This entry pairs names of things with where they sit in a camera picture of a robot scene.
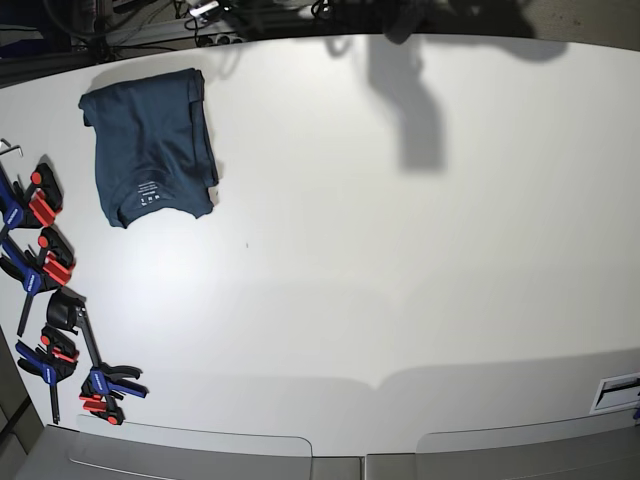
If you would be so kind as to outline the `blue red clamp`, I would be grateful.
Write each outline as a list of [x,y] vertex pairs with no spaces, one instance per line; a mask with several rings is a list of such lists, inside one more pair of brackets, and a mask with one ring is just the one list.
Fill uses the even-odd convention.
[[54,224],[62,210],[63,194],[48,163],[39,163],[31,173],[30,184],[23,189],[18,181],[10,183],[1,169],[1,241],[12,230],[41,229]]
[[57,425],[60,421],[58,384],[76,370],[79,351],[75,343],[60,330],[46,324],[41,330],[39,346],[32,349],[18,340],[15,349],[20,355],[18,367],[48,385],[52,421]]
[[61,331],[82,332],[91,368],[81,386],[83,409],[111,425],[121,425],[125,414],[118,402],[126,395],[145,398],[148,389],[136,383],[142,370],[129,365],[111,366],[102,360],[84,300],[70,290],[60,289],[49,299],[47,324]]
[[40,231],[37,244],[39,252],[34,255],[30,250],[21,250],[9,235],[1,242],[1,269],[18,281],[26,294],[17,328],[19,337],[26,329],[35,296],[65,286],[76,263],[72,247],[54,226]]

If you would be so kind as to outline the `silver hex key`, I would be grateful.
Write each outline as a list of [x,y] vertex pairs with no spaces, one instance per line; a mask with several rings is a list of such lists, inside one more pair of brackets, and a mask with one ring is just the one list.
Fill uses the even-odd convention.
[[7,155],[7,154],[12,154],[12,153],[16,153],[20,157],[23,156],[23,150],[22,150],[20,145],[18,145],[18,144],[12,145],[4,138],[0,139],[0,144],[1,144],[1,148],[0,148],[0,155],[1,156]]

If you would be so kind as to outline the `blue red clamp top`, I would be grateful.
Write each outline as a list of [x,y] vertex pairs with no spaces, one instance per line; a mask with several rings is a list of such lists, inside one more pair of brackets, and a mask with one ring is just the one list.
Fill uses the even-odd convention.
[[30,184],[23,189],[18,181],[10,183],[1,169],[1,241],[12,230],[41,229],[54,224],[62,210],[63,194],[48,163],[39,163],[31,173]]

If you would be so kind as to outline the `grey chair backs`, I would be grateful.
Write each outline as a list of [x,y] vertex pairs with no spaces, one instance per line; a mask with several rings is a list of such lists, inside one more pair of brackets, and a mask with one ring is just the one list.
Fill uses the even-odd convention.
[[48,427],[15,479],[636,479],[639,431],[503,448],[358,457],[178,449]]

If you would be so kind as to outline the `blue T-shirt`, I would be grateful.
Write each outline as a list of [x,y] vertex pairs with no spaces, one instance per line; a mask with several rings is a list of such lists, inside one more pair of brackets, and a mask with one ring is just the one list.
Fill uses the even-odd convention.
[[162,209],[200,218],[214,209],[219,174],[198,69],[118,82],[78,107],[95,133],[95,181],[109,224],[127,228]]

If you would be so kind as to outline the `blue red clamp bottom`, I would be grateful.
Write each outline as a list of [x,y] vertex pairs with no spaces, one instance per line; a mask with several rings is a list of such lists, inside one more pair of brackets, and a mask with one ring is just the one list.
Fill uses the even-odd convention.
[[111,366],[102,360],[84,300],[70,290],[60,289],[49,299],[47,324],[61,331],[82,332],[91,368],[81,386],[83,409],[111,425],[121,425],[125,414],[118,402],[126,395],[145,398],[148,389],[136,383],[142,370],[129,365]]

